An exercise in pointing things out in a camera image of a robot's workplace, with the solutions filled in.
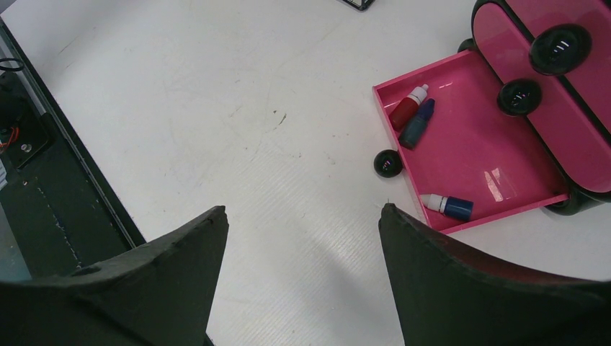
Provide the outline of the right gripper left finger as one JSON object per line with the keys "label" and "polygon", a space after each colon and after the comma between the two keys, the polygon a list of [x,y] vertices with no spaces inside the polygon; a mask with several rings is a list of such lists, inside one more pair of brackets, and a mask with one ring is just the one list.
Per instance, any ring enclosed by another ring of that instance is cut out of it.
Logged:
{"label": "right gripper left finger", "polygon": [[210,345],[228,239],[215,206],[178,229],[68,275],[1,284],[3,345]]}

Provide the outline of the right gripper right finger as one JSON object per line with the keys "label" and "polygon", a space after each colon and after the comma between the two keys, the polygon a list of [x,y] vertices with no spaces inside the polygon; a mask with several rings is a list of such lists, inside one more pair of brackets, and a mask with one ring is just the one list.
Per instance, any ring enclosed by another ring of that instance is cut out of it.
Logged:
{"label": "right gripper right finger", "polygon": [[406,345],[608,345],[610,283],[514,264],[384,205],[378,223]]}

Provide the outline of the blue cap white marker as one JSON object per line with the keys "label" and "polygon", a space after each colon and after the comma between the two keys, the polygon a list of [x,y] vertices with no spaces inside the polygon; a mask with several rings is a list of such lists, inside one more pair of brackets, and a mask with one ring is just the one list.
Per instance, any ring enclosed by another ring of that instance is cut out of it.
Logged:
{"label": "blue cap white marker", "polygon": [[419,197],[425,208],[450,218],[469,221],[472,216],[474,203],[469,200],[436,194],[420,195]]}

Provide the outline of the black pink drawer unit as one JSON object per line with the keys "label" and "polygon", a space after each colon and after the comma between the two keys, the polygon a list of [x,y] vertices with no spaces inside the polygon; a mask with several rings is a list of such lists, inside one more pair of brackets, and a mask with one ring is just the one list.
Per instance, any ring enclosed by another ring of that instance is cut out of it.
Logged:
{"label": "black pink drawer unit", "polygon": [[[436,231],[450,234],[536,208],[573,215],[610,201],[610,3],[477,1],[456,54],[373,87],[390,113],[429,85],[434,114],[400,170]],[[474,203],[469,221],[420,195]]]}

